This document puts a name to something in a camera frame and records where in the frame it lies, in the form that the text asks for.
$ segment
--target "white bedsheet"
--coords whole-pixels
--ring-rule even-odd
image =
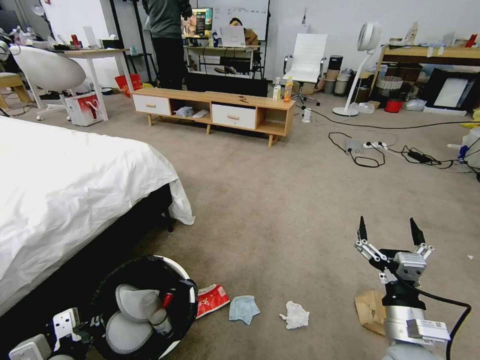
[[[150,145],[0,116],[0,316],[167,183],[171,216],[193,224],[174,167]]]

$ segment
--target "bed frame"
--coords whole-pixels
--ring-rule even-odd
[[[134,249],[139,239],[159,227],[173,231],[171,204],[169,184],[153,191],[2,315],[0,359],[9,359],[9,351],[23,340],[45,333],[55,314],[77,307],[82,318],[100,281],[122,263],[142,255],[141,249]]]

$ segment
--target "red bucket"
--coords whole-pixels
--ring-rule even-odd
[[[387,100],[386,105],[385,105],[385,111],[387,113],[398,113],[400,109],[402,108],[402,105],[404,102],[399,99],[390,99]]]
[[[131,84],[133,85],[133,90],[138,90],[142,88],[142,80],[140,80],[140,75],[130,74]],[[120,75],[115,78],[115,81],[120,88],[120,90],[125,94],[125,96],[130,97],[129,87],[127,85],[127,78],[125,75]]]

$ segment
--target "white chair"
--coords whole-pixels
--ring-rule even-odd
[[[302,95],[302,89],[305,83],[312,83],[317,85],[324,68],[324,61],[327,59],[324,57],[325,46],[327,45],[326,34],[308,34],[299,33],[296,35],[295,49],[293,55],[285,56],[283,62],[283,79],[291,79],[299,83],[298,93],[293,94],[291,97],[298,97],[302,103],[306,99],[319,102],[317,99],[309,96]],[[293,59],[290,70],[286,72],[288,59]]]
[[[16,63],[25,74],[28,85],[33,92],[37,106],[41,109],[36,113],[36,119],[42,115],[67,110],[63,90],[70,90],[81,85],[85,71],[75,61],[58,53],[29,46],[12,46],[10,48]],[[36,86],[46,91],[56,91],[60,94],[62,105],[48,104],[42,109],[42,101],[35,91]]]

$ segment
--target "black pants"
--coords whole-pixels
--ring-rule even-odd
[[[182,90],[182,80],[187,71],[182,38],[154,37],[153,48],[158,63],[160,87]]]

